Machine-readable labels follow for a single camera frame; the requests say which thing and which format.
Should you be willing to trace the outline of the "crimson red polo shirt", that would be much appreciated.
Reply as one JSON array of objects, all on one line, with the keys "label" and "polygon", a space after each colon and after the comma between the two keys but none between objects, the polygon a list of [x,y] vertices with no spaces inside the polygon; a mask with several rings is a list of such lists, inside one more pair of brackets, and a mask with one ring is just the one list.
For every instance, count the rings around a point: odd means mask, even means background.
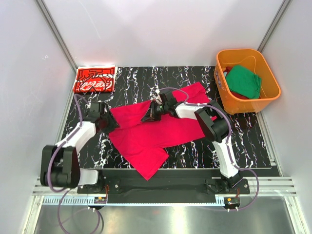
[{"label": "crimson red polo shirt", "polygon": [[109,134],[113,146],[149,180],[168,158],[165,148],[204,137],[197,120],[163,115],[160,121],[141,122],[150,101],[112,108],[119,127]]}]

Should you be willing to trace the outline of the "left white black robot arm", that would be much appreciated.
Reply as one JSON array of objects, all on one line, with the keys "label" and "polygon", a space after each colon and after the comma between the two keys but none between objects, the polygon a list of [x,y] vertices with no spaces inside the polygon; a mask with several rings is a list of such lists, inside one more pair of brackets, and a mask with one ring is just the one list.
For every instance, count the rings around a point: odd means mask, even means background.
[{"label": "left white black robot arm", "polygon": [[97,133],[111,133],[119,124],[105,102],[92,102],[82,122],[55,145],[46,145],[42,150],[40,183],[55,190],[73,189],[78,186],[95,185],[99,171],[82,169],[78,154],[84,145]]}]

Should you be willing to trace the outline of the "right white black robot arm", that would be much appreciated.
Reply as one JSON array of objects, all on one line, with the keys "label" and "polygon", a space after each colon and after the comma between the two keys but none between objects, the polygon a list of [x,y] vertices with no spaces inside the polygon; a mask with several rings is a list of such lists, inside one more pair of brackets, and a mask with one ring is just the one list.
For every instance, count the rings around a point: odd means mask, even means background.
[{"label": "right white black robot arm", "polygon": [[204,136],[214,145],[220,164],[221,179],[214,185],[206,184],[207,189],[215,194],[234,192],[238,195],[242,175],[232,148],[232,127],[220,105],[216,101],[192,104],[187,100],[177,101],[171,92],[160,93],[151,101],[141,121],[159,121],[165,114],[175,118],[197,120]]}]

